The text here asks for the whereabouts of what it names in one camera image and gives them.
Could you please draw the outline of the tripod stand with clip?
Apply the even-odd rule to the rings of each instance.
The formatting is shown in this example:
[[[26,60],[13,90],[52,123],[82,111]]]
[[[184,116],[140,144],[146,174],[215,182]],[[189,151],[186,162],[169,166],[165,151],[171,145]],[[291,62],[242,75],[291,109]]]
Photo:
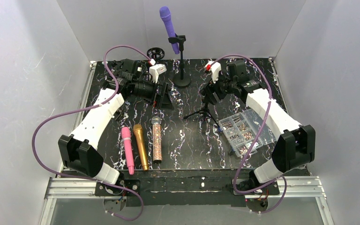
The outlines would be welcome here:
[[[205,104],[203,102],[202,102],[202,104],[203,104],[203,106],[202,106],[202,108],[200,110],[195,111],[195,112],[193,112],[193,113],[191,113],[189,115],[184,116],[183,119],[186,120],[186,119],[188,119],[189,117],[191,117],[193,115],[201,114],[204,117],[212,119],[214,121],[214,123],[217,125],[218,130],[221,130],[219,123],[217,122],[217,120],[214,118],[214,116],[210,112],[209,104]]]

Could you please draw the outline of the glitter rhinestone microphone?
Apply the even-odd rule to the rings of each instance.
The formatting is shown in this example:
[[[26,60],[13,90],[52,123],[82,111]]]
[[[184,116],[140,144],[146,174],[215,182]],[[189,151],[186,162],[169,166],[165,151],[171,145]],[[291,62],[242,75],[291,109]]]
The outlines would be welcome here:
[[[153,135],[153,163],[160,164],[162,162],[162,144],[161,144],[161,118],[154,116],[151,119],[152,135]]]

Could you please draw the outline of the round base clip stand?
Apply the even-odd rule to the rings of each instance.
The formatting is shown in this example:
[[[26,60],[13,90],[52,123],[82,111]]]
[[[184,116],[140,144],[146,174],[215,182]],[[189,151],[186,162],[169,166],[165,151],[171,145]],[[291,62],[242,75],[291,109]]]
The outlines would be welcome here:
[[[179,63],[179,72],[173,76],[172,82],[175,87],[186,88],[191,84],[191,76],[184,74],[184,42],[186,41],[185,35],[175,35],[175,37],[168,38],[169,43],[178,44],[180,51],[180,63]]]

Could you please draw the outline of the gold microphone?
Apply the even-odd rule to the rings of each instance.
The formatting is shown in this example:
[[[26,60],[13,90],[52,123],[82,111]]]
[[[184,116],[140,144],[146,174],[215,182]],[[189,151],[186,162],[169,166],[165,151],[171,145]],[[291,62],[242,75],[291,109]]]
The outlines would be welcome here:
[[[144,143],[143,128],[142,128],[141,124],[135,124],[133,126],[133,133],[135,135],[142,169],[144,171],[148,171],[149,170],[148,155],[147,155],[147,150],[146,150],[145,143]]]

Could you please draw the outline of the tripod shock mount stand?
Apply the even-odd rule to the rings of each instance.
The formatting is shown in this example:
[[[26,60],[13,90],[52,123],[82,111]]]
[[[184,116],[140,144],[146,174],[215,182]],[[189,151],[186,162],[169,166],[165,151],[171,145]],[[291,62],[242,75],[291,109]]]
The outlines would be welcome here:
[[[146,55],[155,61],[159,61],[165,57],[165,52],[162,48],[153,47],[147,50]]]

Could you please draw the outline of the round base shock mount stand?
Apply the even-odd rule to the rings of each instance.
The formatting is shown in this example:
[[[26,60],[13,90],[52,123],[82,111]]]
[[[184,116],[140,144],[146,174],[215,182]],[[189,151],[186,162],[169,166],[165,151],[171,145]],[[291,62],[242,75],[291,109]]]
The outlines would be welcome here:
[[[125,59],[123,60],[113,60],[110,62],[111,72],[115,77],[120,77],[123,67],[124,67]]]

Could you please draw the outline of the pink microphone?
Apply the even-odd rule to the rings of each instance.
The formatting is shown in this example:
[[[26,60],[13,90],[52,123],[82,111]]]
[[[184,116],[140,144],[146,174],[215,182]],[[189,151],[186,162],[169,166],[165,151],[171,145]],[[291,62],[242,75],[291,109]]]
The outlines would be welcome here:
[[[135,165],[134,165],[134,158],[133,158],[133,150],[132,150],[132,143],[131,143],[131,132],[128,127],[121,128],[121,137],[123,140],[125,157],[126,157],[126,165],[130,175],[134,175],[135,173]]]

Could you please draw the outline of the purple microphone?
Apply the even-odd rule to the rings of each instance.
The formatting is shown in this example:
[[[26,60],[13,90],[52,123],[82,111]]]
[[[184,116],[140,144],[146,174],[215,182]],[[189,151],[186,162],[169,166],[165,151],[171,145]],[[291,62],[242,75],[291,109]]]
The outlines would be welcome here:
[[[164,23],[168,38],[175,38],[176,34],[174,31],[172,18],[171,18],[171,12],[167,6],[163,6],[159,9],[159,15],[161,20]],[[174,42],[172,45],[172,49],[175,54],[180,54],[179,45],[177,42]]]

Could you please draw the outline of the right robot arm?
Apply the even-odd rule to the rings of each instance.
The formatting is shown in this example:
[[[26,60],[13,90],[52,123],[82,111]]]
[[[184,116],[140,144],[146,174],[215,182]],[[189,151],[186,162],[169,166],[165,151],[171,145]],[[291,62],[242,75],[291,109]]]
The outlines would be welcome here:
[[[233,61],[228,65],[228,75],[221,72],[219,62],[205,65],[211,81],[201,91],[204,100],[216,104],[218,99],[232,94],[254,110],[273,132],[277,143],[269,161],[249,174],[250,184],[267,183],[315,158],[315,130],[311,125],[301,125],[287,114],[269,93],[269,86],[252,79],[245,62]]]

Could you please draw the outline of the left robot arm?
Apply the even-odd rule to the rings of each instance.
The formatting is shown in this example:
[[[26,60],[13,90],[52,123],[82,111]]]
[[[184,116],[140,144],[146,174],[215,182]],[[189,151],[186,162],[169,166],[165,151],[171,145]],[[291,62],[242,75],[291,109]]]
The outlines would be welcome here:
[[[121,172],[106,164],[97,152],[99,139],[110,120],[121,114],[122,105],[131,95],[157,108],[172,110],[173,105],[168,94],[168,83],[158,80],[167,71],[164,64],[155,64],[153,60],[143,64],[123,59],[105,65],[115,78],[106,79],[93,104],[94,109],[89,110],[69,135],[60,137],[58,146],[65,167],[90,178],[118,184]]]

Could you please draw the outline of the clear plastic screw box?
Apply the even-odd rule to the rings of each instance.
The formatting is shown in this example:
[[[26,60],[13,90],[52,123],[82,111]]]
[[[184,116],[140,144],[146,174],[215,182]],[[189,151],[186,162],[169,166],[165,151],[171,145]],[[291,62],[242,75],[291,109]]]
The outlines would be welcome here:
[[[262,118],[252,109],[244,110],[218,121],[229,146],[230,156],[243,158],[255,139],[262,122]],[[275,141],[276,138],[272,130],[268,125],[265,125],[249,156],[259,153],[268,159],[273,151]]]

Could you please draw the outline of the black front mounting bar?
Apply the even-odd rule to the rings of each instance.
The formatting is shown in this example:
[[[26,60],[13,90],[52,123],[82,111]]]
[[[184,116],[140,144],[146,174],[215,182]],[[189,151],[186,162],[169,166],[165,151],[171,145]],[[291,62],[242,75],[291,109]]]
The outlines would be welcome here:
[[[118,183],[127,190],[113,188],[102,183],[88,182],[87,196],[118,200],[125,197],[125,206],[141,205],[231,205],[244,207],[246,202],[233,189],[236,171],[222,170],[174,170],[146,171],[126,174]]]

